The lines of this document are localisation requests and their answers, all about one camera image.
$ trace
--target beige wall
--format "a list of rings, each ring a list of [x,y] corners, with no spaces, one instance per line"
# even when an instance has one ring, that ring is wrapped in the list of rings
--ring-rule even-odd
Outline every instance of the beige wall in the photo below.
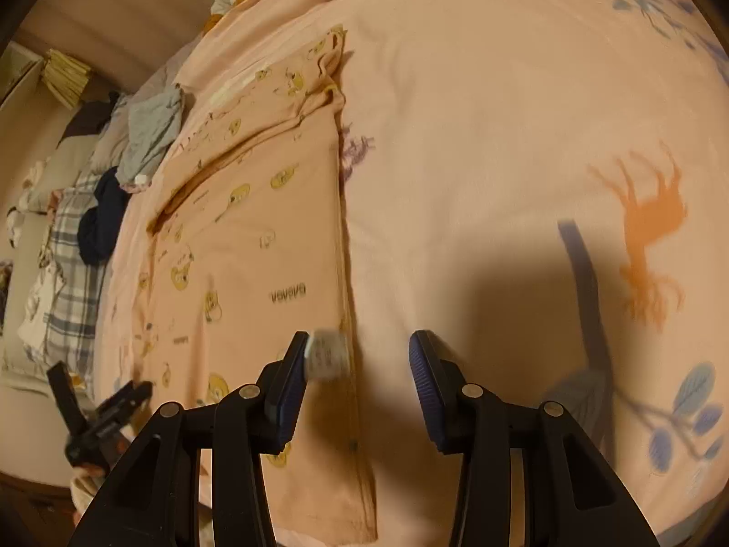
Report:
[[[203,28],[213,0],[38,0],[14,39],[86,61],[134,92]]]
[[[50,155],[71,118],[39,85],[12,129],[0,133],[0,258],[14,259],[5,230],[7,209],[35,160]],[[67,486],[71,467],[63,456],[66,427],[52,399],[0,385],[0,470],[39,483]]]
[[[0,259],[15,257],[5,228],[7,211],[17,204],[28,170],[56,149],[71,117],[71,111],[39,84],[16,116],[12,129],[0,133]]]
[[[0,470],[42,484],[68,486],[67,431],[53,399],[0,384]]]

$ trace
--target blue plaid blanket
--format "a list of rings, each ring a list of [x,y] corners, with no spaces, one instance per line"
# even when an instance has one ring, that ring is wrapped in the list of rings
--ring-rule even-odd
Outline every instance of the blue plaid blanket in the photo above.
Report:
[[[98,175],[81,178],[63,190],[48,245],[52,259],[66,282],[53,303],[48,319],[48,363],[64,361],[69,371],[92,387],[93,344],[105,264],[86,265],[79,254],[79,222],[86,210],[97,205],[94,189]]]

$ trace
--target metal rivet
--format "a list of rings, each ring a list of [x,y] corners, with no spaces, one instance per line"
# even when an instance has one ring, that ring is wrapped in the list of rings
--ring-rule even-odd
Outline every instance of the metal rivet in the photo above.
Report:
[[[159,414],[163,417],[176,416],[180,412],[180,406],[177,403],[165,403],[159,408]]]
[[[244,387],[241,387],[238,394],[240,394],[243,399],[254,399],[261,394],[261,389],[259,389],[255,384],[247,384]]]
[[[477,399],[483,394],[483,389],[479,387],[477,384],[464,384],[463,388],[461,389],[461,392],[466,395],[467,397],[471,397],[472,399]]]
[[[559,417],[564,413],[564,407],[555,401],[547,401],[544,404],[544,412],[548,416]]]

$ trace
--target orange horse print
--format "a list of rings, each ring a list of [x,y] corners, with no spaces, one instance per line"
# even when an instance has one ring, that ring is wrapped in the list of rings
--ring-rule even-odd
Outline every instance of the orange horse print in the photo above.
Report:
[[[632,160],[650,170],[657,180],[655,195],[642,199],[638,199],[633,178],[620,158],[616,158],[615,163],[625,178],[625,190],[595,167],[588,167],[590,174],[615,193],[625,212],[623,224],[629,263],[621,265],[620,272],[631,288],[631,297],[626,301],[626,308],[634,320],[643,325],[653,324],[658,332],[662,331],[668,316],[668,301],[663,291],[673,292],[676,297],[676,310],[683,307],[684,292],[671,277],[656,275],[649,270],[646,248],[677,231],[688,215],[679,191],[681,170],[671,150],[663,142],[661,149],[673,167],[670,177],[661,172],[646,156],[635,151],[630,152]]]

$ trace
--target pink bedsheet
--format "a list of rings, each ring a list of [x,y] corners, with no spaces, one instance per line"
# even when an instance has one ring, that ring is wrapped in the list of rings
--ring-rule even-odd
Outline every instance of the pink bedsheet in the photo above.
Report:
[[[729,476],[729,60],[712,31],[688,0],[247,0],[178,75],[197,98],[180,137],[340,23],[378,544],[450,533],[460,463],[426,436],[407,364],[420,328],[502,399],[565,403],[670,530]],[[119,236],[99,398],[134,373],[140,241],[164,166]]]

